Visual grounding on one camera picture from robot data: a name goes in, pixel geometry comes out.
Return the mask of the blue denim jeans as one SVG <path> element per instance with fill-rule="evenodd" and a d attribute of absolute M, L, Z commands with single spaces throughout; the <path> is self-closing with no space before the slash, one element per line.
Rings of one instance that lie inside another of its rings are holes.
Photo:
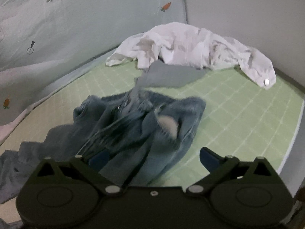
<path fill-rule="evenodd" d="M 145 186 L 166 173 L 189 150 L 206 103 L 148 92 L 136 101 L 126 94 L 89 96 L 73 112 L 73 124 L 52 128 L 43 142 L 23 142 L 1 155 L 1 202 L 15 198 L 46 157 L 67 161 L 70 152 L 108 149 L 98 173 L 110 182 Z"/>

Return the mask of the grey garment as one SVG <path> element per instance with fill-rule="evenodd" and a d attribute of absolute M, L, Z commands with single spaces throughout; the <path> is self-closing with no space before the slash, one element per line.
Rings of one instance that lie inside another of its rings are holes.
<path fill-rule="evenodd" d="M 180 88 L 201 79 L 208 71 L 206 68 L 167 65 L 157 60 L 135 78 L 135 86 Z"/>

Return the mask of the green grid bed sheet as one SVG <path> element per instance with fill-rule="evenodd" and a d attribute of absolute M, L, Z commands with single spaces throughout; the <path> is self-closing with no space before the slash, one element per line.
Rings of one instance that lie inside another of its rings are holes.
<path fill-rule="evenodd" d="M 35 107 L 1 144 L 1 151 L 18 150 L 23 142 L 43 142 L 50 129 L 73 122 L 73 110 L 89 95 L 106 97 L 134 87 L 141 75 L 136 63 L 108 67 L 95 61 L 92 70 L 55 92 Z M 265 157 L 282 171 L 300 131 L 304 115 L 304 92 L 277 75 L 274 86 L 264 90 L 241 70 L 211 71 L 181 88 L 155 88 L 172 98 L 199 97 L 206 108 L 184 157 L 151 186 L 192 185 L 208 174 L 199 159 L 202 147 L 219 155 L 234 155 L 242 161 Z"/>

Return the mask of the white crumpled shirt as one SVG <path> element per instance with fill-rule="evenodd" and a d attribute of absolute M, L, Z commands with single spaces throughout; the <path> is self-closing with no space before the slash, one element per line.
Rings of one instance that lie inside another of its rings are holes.
<path fill-rule="evenodd" d="M 124 40 L 107 58 L 107 66 L 137 61 L 147 69 L 158 59 L 167 65 L 224 70 L 239 66 L 255 84 L 268 90 L 276 83 L 272 61 L 258 49 L 205 28 L 172 22 Z"/>

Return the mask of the carrot print light quilt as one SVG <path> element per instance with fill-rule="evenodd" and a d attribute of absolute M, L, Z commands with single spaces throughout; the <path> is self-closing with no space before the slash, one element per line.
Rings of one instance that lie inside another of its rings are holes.
<path fill-rule="evenodd" d="M 185 0 L 1 0 L 1 140 L 71 72 L 159 24 Z"/>

